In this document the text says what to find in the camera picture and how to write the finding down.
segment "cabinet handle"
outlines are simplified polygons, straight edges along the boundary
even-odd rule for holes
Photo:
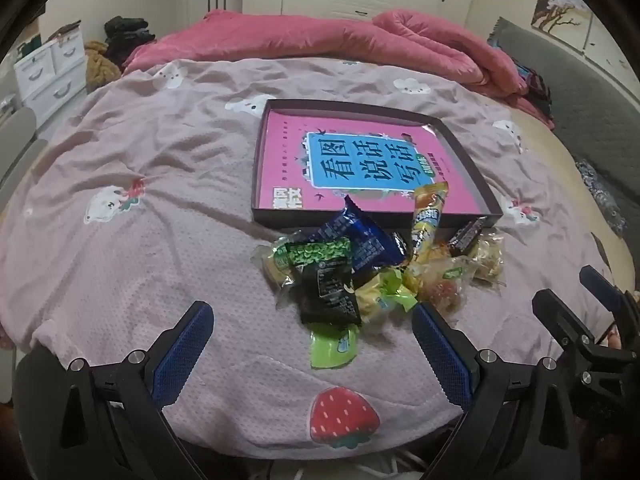
[[[33,74],[29,76],[29,81],[36,81],[37,78],[39,78],[42,75],[42,71],[44,70],[43,67],[40,67],[40,70],[38,70],[37,74]]]
[[[60,93],[61,90],[58,90],[55,94],[53,94],[53,97],[57,99],[62,99],[65,95],[69,93],[69,90],[71,90],[71,81],[66,84],[66,89],[65,91],[62,92],[62,94]]]

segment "red strawberry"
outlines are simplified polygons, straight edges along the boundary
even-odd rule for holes
[[[309,423],[314,442],[356,449],[376,433],[380,418],[362,396],[336,386],[316,397]]]

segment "pink bed sheet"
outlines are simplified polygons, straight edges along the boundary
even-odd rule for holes
[[[372,22],[212,10],[192,27],[138,47],[126,62],[126,73],[176,59],[303,56],[354,59],[432,73],[503,99],[552,127],[522,97],[527,85],[507,54],[459,25],[412,10],[383,12]]]

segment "metal bolt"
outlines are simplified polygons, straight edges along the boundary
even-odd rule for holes
[[[71,369],[71,371],[73,372],[79,372],[80,370],[82,370],[82,367],[84,366],[84,361],[82,359],[75,359],[71,365],[69,366],[69,368]]]
[[[547,370],[555,370],[556,369],[556,361],[553,360],[551,357],[543,357],[542,358],[542,365],[543,367],[545,367]]]
[[[498,358],[498,356],[493,350],[481,350],[480,358],[485,363],[493,363]]]
[[[138,363],[141,363],[143,360],[145,360],[145,353],[142,350],[134,350],[129,354],[127,360],[131,364],[137,365]]]

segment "blue gripper pad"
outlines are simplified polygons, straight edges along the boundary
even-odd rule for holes
[[[612,314],[620,310],[622,306],[620,291],[596,269],[591,266],[583,267],[580,270],[580,283]]]
[[[471,373],[421,304],[415,307],[412,328],[447,399],[466,412],[472,401]]]
[[[206,303],[200,306],[154,373],[153,400],[158,408],[178,400],[200,354],[213,334],[214,316]]]

